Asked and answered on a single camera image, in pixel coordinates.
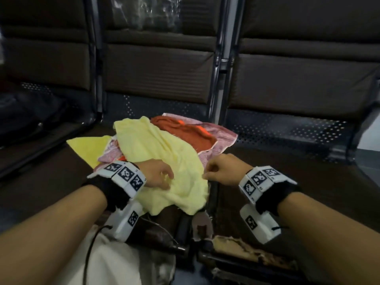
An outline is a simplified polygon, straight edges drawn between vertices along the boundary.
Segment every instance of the person's left hand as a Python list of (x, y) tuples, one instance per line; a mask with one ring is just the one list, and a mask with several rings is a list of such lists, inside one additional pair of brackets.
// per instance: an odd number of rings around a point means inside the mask
[(165, 181), (165, 175), (170, 179), (174, 178), (171, 167), (162, 160), (150, 159), (135, 163), (146, 178), (146, 187), (159, 187), (164, 190), (170, 189), (170, 185)]

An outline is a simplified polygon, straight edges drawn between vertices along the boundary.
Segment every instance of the person's left arm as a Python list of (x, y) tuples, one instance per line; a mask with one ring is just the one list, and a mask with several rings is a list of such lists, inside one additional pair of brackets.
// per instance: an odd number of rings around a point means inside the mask
[[(146, 186), (168, 189), (162, 174), (173, 179), (161, 160), (137, 163)], [(107, 198), (87, 185), (0, 235), (0, 284), (48, 284), (69, 261), (107, 207)]]

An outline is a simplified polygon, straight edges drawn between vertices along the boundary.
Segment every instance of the pile of cloth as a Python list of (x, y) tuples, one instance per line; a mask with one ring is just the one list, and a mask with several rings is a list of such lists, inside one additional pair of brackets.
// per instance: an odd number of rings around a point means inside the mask
[(238, 137), (222, 126), (167, 113), (151, 120), (116, 121), (114, 129), (114, 136), (74, 138), (67, 143), (94, 171), (115, 160), (153, 158), (169, 164), (174, 172), (170, 190), (144, 187), (135, 197), (152, 216), (173, 204), (188, 215), (204, 207), (209, 193), (202, 179), (204, 167)]

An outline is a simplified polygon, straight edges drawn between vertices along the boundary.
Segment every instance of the forearm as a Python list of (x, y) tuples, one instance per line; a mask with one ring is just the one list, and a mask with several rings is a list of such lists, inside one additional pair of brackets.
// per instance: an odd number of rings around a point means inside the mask
[(278, 213), (336, 282), (380, 284), (379, 233), (298, 192)]
[(0, 284), (47, 284), (107, 207), (85, 186), (0, 235)]

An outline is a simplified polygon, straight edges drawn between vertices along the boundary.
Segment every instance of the seat backrest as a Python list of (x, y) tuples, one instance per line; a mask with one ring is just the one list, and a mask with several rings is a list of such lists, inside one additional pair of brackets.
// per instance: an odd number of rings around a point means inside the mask
[(227, 4), (98, 0), (104, 36), (104, 119), (170, 112), (211, 120)]
[(7, 77), (95, 109), (95, 59), (87, 0), (0, 0)]
[(221, 123), (244, 146), (345, 162), (378, 94), (380, 0), (239, 8)]

